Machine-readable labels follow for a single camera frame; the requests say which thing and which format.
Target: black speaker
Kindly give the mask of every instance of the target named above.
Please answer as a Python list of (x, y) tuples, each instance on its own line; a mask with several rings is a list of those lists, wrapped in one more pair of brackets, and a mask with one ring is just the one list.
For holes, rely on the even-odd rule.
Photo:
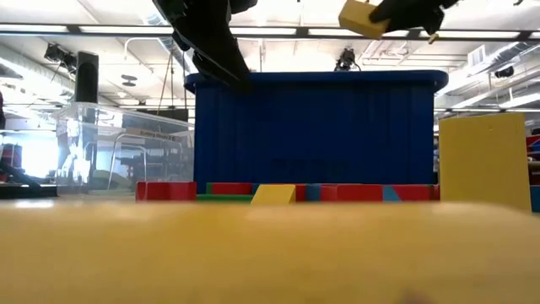
[(98, 103), (100, 57), (89, 53), (77, 53), (77, 78), (75, 101)]

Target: blue block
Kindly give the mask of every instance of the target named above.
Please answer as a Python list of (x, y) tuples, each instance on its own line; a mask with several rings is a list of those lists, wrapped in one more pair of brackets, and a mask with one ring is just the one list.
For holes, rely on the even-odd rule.
[(384, 186), (382, 188), (382, 200), (384, 202), (400, 202), (401, 199), (397, 195), (396, 191), (392, 186)]
[(259, 186), (261, 186), (261, 184), (257, 184), (257, 183), (252, 184), (251, 194), (255, 195), (255, 192), (257, 191)]
[(540, 186), (531, 186), (532, 212), (540, 212)]
[(306, 202), (321, 201), (321, 184), (305, 185), (305, 201)]
[(430, 184), (441, 71), (253, 73), (238, 94), (192, 74), (194, 178), (207, 182)]

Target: red object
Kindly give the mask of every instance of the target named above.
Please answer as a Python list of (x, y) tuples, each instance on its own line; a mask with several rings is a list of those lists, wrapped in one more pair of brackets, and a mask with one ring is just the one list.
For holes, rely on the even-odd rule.
[(342, 184), (337, 185), (339, 202), (381, 202), (382, 185)]
[(305, 202), (305, 184), (295, 184), (296, 201)]
[(137, 200), (139, 201), (195, 201), (196, 199), (197, 184), (195, 182), (137, 183)]
[(431, 200), (429, 185), (393, 185), (392, 187), (402, 202)]
[(250, 182), (213, 182), (212, 194), (251, 195), (253, 184)]
[(440, 188), (439, 188), (439, 185), (431, 186), (431, 200), (440, 201)]
[(321, 201), (334, 202), (338, 200), (338, 186), (321, 185)]

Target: ceiling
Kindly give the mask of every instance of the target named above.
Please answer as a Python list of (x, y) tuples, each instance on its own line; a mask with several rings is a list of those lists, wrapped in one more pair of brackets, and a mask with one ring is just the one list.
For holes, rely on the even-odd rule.
[[(230, 25), (337, 27), (343, 4), (344, 0), (301, 0), (299, 3), (295, 0), (259, 0), (256, 7), (233, 16)], [(0, 12), (0, 24), (148, 25), (148, 18), (157, 14), (151, 0), (2, 1)], [(444, 27), (461, 30), (537, 30), (540, 28), (538, 15), (540, 0), (525, 0), (519, 6), (513, 6), (512, 0), (467, 0), (447, 11)], [(58, 73), (58, 76), (53, 76), (54, 81), (47, 77), (41, 77), (40, 84), (26, 84), (23, 81), (20, 86), (25, 88), (24, 93), (18, 90), (7, 104), (31, 104), (32, 108), (35, 105), (65, 102), (59, 97), (57, 100), (50, 96), (45, 99), (45, 93), (35, 90), (37, 86), (56, 84), (59, 79), (71, 81), (67, 70), (57, 69), (56, 63), (44, 58), (47, 45), (51, 43), (58, 44), (66, 52), (87, 51), (100, 56), (101, 102), (119, 106), (135, 106), (145, 102), (147, 106), (194, 107), (194, 96), (183, 89), (186, 71), (176, 59), (168, 65), (170, 53), (162, 47), (158, 39), (66, 35), (0, 35), (0, 59), (3, 58), (2, 47), (5, 47), (20, 60), (28, 59), (53, 74), (56, 71)], [(454, 75), (453, 81), (465, 77), (459, 76), (456, 71), (466, 66), (469, 52), (481, 45), (495, 50), (507, 44), (437, 41), (428, 45), (425, 41), (239, 39), (240, 50), (246, 63), (254, 71), (332, 71), (343, 48), (351, 47), (355, 50), (357, 64), (363, 70), (439, 69)], [(516, 75), (532, 73), (528, 71), (536, 68), (534, 57), (532, 54), (527, 58), (520, 57), (520, 61), (516, 62)], [(136, 77), (136, 86), (123, 85), (126, 80), (122, 75)], [(469, 79), (466, 85), (439, 96), (435, 105), (453, 107), (475, 95), (490, 92), (494, 85), (503, 86), (511, 81), (512, 79), (495, 79), (489, 85), (487, 74), (475, 81)], [(523, 90), (534, 88), (535, 82), (531, 79), (521, 84), (518, 89), (524, 94)], [(501, 90), (473, 105), (489, 105), (493, 103), (493, 98), (508, 98), (507, 95), (508, 90)], [(193, 121), (194, 111), (190, 116)]]

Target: yellow block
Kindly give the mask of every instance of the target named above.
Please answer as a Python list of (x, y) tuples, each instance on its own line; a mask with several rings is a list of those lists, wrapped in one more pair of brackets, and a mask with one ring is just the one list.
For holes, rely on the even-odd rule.
[(380, 39), (386, 32), (389, 20), (372, 23), (370, 14), (375, 5), (356, 0), (347, 0), (339, 14), (339, 25), (371, 39)]
[(295, 201), (295, 185), (260, 185), (251, 204), (291, 204)]
[(0, 208), (0, 244), (2, 304), (538, 304), (540, 286), (540, 220), (480, 204)]
[(440, 121), (440, 199), (531, 212), (524, 126), (520, 113)]

